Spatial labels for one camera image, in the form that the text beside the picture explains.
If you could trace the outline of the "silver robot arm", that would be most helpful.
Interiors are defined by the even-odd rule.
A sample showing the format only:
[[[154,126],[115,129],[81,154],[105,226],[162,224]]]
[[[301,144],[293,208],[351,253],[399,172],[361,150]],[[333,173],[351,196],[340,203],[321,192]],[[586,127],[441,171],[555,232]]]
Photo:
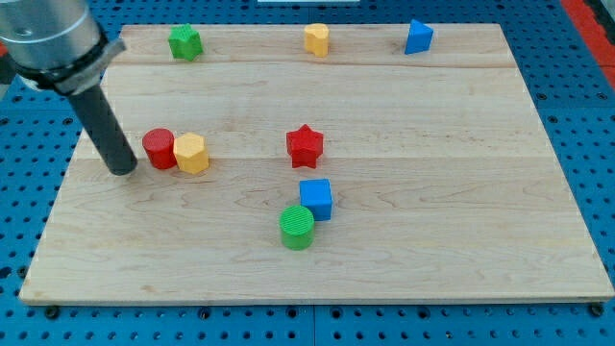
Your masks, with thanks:
[[[78,95],[126,50],[110,40],[85,0],[1,0],[1,42],[18,75],[34,89]]]

